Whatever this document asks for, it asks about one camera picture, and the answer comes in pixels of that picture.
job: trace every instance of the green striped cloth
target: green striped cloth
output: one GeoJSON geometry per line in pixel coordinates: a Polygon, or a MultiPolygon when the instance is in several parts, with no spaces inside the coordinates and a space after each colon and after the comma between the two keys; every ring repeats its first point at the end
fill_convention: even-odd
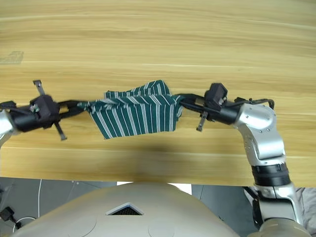
{"type": "Polygon", "coordinates": [[[174,131],[182,113],[182,96],[171,95],[162,80],[126,92],[108,91],[104,99],[79,103],[105,139],[174,131]]]}

